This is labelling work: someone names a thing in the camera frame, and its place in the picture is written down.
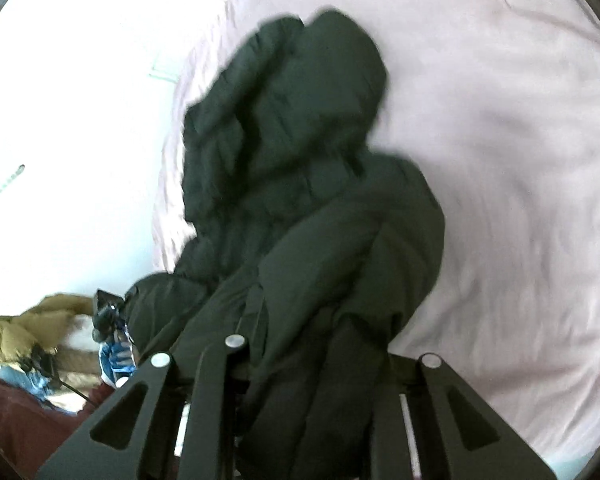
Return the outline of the blue gloved hand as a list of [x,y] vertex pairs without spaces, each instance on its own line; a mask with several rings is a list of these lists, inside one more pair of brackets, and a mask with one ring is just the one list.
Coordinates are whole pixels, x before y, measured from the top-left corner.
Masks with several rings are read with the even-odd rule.
[[102,381],[117,388],[121,379],[129,379],[136,371],[134,346],[128,334],[116,330],[110,341],[99,346],[98,359]]

